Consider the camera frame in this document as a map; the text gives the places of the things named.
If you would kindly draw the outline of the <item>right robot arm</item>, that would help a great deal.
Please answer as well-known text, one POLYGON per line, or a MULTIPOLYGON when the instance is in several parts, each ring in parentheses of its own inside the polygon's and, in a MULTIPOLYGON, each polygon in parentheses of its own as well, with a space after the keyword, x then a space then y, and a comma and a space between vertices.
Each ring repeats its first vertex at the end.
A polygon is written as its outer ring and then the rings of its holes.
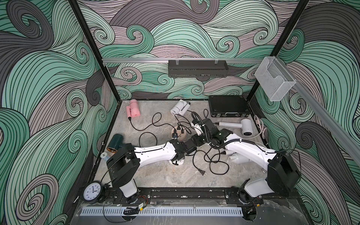
POLYGON ((252 135, 252 122, 249 119, 243 119, 239 123, 213 123, 210 119, 194 119, 191 127, 213 149, 225 149, 229 154, 228 161, 237 164, 254 162, 267 173, 265 178, 244 181, 239 188, 239 198, 243 203, 270 193, 288 197, 301 178, 300 170, 286 150, 275 151, 259 146, 229 130, 239 128, 244 136, 252 135))

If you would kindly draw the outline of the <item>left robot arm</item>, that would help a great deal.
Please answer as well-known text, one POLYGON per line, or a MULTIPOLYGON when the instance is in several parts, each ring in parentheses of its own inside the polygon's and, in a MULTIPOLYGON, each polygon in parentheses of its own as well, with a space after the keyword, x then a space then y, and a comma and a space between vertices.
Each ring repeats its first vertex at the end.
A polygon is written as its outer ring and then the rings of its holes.
POLYGON ((182 165, 187 155, 204 144, 204 139, 199 136, 186 141, 172 139, 162 145, 146 148, 125 144, 106 162, 112 187, 122 192, 126 202, 134 202, 139 191, 133 177, 139 168, 159 161, 182 165))

